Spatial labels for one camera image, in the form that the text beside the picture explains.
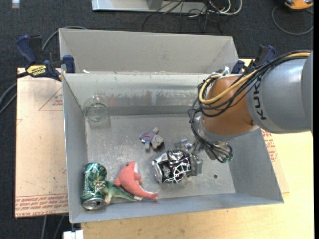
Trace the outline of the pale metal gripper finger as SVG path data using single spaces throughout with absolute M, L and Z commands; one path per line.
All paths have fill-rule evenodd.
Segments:
M 202 173 L 203 160 L 197 155 L 191 156 L 191 176 L 197 176 Z
M 187 138 L 180 140 L 179 142 L 176 142 L 174 145 L 174 149 L 192 149 L 193 143 L 189 142 Z

